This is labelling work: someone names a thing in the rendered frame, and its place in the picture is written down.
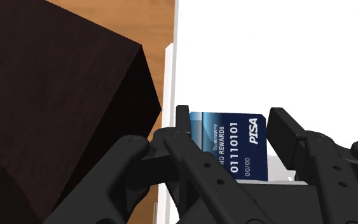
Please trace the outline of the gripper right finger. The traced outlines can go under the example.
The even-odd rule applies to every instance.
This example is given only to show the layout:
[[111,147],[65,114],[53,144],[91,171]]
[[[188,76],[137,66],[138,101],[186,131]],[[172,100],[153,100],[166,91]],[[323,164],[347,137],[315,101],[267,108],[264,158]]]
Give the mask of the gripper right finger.
[[307,131],[283,108],[271,108],[266,137],[288,170],[314,185],[324,224],[358,224],[358,180],[328,136]]

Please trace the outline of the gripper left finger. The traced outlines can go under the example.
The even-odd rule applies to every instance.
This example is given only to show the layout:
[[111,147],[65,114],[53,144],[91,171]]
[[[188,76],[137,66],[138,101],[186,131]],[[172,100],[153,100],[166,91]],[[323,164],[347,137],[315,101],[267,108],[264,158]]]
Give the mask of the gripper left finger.
[[152,141],[123,136],[43,224],[127,224],[150,186],[171,182],[177,224],[273,224],[216,158],[191,139],[187,106]]

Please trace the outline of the blue bank card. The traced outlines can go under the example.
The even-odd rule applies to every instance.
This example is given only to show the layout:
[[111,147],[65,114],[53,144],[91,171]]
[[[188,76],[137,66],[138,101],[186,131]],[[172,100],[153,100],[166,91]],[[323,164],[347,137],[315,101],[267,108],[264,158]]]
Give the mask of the blue bank card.
[[191,112],[191,138],[236,180],[268,179],[266,118],[261,114]]

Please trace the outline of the white table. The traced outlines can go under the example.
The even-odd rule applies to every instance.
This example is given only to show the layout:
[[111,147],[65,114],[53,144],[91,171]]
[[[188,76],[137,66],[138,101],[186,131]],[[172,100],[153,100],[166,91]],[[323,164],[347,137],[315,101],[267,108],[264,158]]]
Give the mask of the white table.
[[[283,108],[330,137],[358,180],[358,0],[175,0],[163,128],[178,106],[261,114],[266,127]],[[324,224],[316,187],[266,143],[268,179],[232,178],[273,224]]]

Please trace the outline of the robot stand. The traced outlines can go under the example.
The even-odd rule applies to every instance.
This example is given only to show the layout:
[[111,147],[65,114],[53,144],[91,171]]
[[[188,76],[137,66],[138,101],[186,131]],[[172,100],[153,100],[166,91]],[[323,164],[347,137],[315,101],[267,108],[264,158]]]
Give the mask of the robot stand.
[[0,0],[0,224],[42,224],[160,110],[140,44],[47,0]]

